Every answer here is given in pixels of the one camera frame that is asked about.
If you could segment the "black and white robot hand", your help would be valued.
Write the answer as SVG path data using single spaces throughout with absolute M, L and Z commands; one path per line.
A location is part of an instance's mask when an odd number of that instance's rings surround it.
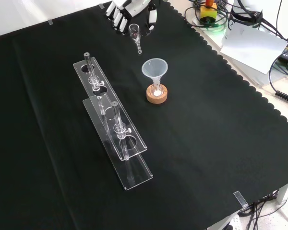
M 141 31 L 144 36 L 148 36 L 157 22 L 157 6 L 152 0 L 112 0 L 105 16 L 111 21 L 111 27 L 117 34 L 126 35 L 132 21 L 144 12 L 146 23 Z

